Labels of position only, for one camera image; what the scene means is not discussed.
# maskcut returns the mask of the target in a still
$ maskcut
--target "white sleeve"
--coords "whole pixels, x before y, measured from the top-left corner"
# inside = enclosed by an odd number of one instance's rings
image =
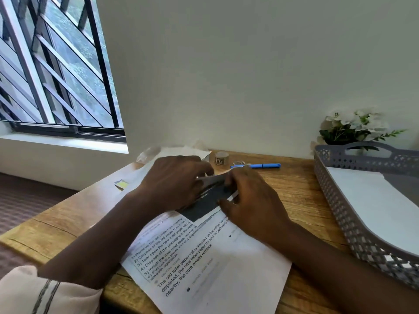
[[[17,267],[0,280],[1,314],[96,314],[102,290],[39,278],[36,267]]]

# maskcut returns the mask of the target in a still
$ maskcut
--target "blue pen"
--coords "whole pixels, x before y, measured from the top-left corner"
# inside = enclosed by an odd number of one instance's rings
[[[274,168],[274,167],[278,167],[278,168],[281,167],[281,165],[279,163],[268,163],[268,164],[231,165],[230,168],[243,167],[243,166],[249,166],[250,168],[253,168],[253,169],[271,169],[271,168]]]

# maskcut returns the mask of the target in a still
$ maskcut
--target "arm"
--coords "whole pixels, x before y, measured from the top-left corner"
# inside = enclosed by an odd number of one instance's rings
[[[141,185],[105,217],[38,270],[38,276],[102,288],[141,229],[165,211],[194,201],[202,188],[197,176],[214,174],[199,157],[156,160]]]
[[[293,223],[277,193],[251,169],[233,169],[237,205],[222,200],[229,219],[248,235],[272,246],[348,313],[417,313],[419,293],[342,253]]]

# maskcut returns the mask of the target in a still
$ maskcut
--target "wood grain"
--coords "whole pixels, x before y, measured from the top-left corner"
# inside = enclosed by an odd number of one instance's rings
[[[313,160],[260,154],[230,153],[230,164],[281,163],[280,169],[258,172],[278,192],[290,218],[336,248],[349,253],[313,171]],[[215,166],[221,173],[229,166]],[[114,182],[141,167],[129,164],[0,236],[0,242],[44,264],[113,208],[120,190]],[[160,313],[124,269],[109,281],[104,297],[134,313]],[[336,307],[294,266],[275,313],[338,313]]]

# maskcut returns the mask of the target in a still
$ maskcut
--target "potted plant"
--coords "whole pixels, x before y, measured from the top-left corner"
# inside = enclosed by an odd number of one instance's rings
[[[389,131],[388,124],[381,120],[381,113],[371,109],[360,109],[355,112],[335,111],[326,117],[330,124],[327,130],[320,130],[320,135],[327,144],[345,145],[357,141],[385,141],[396,137],[405,129]],[[356,147],[366,150],[375,147]]]

